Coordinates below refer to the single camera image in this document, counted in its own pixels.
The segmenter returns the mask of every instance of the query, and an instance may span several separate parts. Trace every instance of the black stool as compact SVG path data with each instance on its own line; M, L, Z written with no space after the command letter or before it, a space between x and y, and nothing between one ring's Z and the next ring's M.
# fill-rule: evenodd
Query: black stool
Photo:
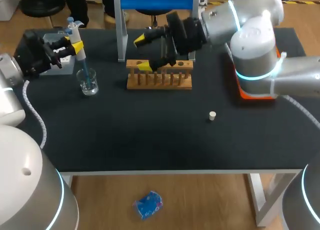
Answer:
M141 9L137 9L136 11L141 14L151 16L152 27L156 28L158 26L157 16L162 15L162 14L167 14L171 10L141 10Z
M20 9L23 14L43 18L57 14L66 5L65 0L21 0Z

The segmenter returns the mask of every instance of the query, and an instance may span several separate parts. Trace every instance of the glowing blue ring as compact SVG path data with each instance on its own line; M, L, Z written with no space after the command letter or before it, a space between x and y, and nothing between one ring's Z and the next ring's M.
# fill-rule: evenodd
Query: glowing blue ring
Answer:
M7 91L13 91L13 89L11 87L5 87L2 89L3 92L7 92Z
M285 55L284 57L281 56L281 58L276 62L274 68L270 72L268 72L268 73L266 73L264 75L261 75L261 76L243 76L237 70L235 70L236 75L239 78L244 79L244 80L248 80L248 81L260 80L260 79L264 79L264 78L269 77L269 76L274 76L275 77L278 74L278 72L280 71L280 67L281 67L281 65L282 65L282 63L283 63L283 61L284 61L286 56L287 55Z
M308 165L305 166L303 173L302 173L302 178L301 178L301 187L302 187L302 194L303 194L303 198L304 201L309 209L309 211L311 212L312 216L315 218L315 220L320 224L320 218L317 216L316 212L313 210L308 198L307 198L307 194L306 194L306 190L305 190L305 173L306 173L306 169L307 169Z
M273 72L273 70L268 72L265 75L262 75L262 76L243 76L240 73L238 73L237 70L235 70L235 72L236 72L237 76L241 79L248 80L248 81L255 81L255 80L260 80L260 79L264 79L266 77L269 77L271 75L271 73Z
M61 211L61 208L62 208L62 204L64 202L64 197L65 197L65 186L64 186L64 181L60 175L60 173L58 172L58 170L56 170L56 172L58 173L59 177L60 177L60 182L61 182L61 199L60 199L60 204L59 204L59 207L58 207L58 210L56 211L55 215L54 215L54 218L52 219L51 223L49 224L49 226L45 229L45 230L49 230L52 228L52 226L55 224L59 214L60 214L60 211Z
M235 20L236 28L238 29L238 31L240 31L240 29L241 29L240 21L239 21L239 18L238 18L237 11L235 9L234 3L231 0L229 0L228 3L229 3L229 6L231 8L234 20Z

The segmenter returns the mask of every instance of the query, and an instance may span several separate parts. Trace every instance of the wooden test tube rack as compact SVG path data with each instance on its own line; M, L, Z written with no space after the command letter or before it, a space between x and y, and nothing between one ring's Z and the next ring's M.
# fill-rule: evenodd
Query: wooden test tube rack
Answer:
M158 69L157 72L140 71L137 64L148 60L128 59L126 68L130 70L126 88L129 90L191 90L191 71L193 61L179 60L176 65L169 64Z

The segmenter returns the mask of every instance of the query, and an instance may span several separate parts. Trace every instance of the black trousers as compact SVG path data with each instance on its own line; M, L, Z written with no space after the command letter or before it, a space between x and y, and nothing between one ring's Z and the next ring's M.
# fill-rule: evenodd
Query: black trousers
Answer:
M89 22L88 6L86 0L65 0L67 6L71 11L71 16L75 21L81 21L84 25ZM104 5L104 12L111 17L115 17L115 3L114 0L102 0Z

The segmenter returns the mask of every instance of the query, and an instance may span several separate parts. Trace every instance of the wooden floor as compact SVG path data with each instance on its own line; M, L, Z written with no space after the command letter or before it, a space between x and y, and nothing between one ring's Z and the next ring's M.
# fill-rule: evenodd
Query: wooden floor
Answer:
M129 11L128 28L151 25L149 16ZM88 28L104 28L102 7L89 5ZM320 55L320 5L284 5L280 27L292 27L307 55ZM181 17L188 12L180 10ZM52 17L54 26L66 26L68 9ZM159 25L166 23L158 17ZM0 52L13 54L25 29L49 28L47 18L31 18L16 11L0 22ZM271 175L263 176L266 186ZM81 176L72 185L80 211L80 230L255 230L247 179L242 174ZM132 204L150 190L164 202L155 216L141 221ZM267 230L281 230L277 218Z

